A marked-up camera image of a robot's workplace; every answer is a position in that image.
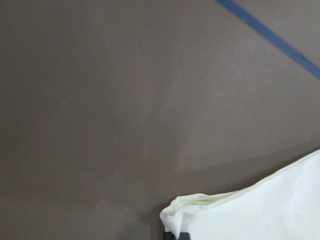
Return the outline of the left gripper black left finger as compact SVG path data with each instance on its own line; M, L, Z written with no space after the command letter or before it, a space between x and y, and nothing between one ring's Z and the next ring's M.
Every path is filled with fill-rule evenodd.
M175 240L175 235L172 232L165 231L163 233L163 240Z

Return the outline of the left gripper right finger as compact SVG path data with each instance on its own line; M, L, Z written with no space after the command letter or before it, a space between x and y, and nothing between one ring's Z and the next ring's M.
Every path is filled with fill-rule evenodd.
M178 240L191 240L191 235L189 232L180 232Z

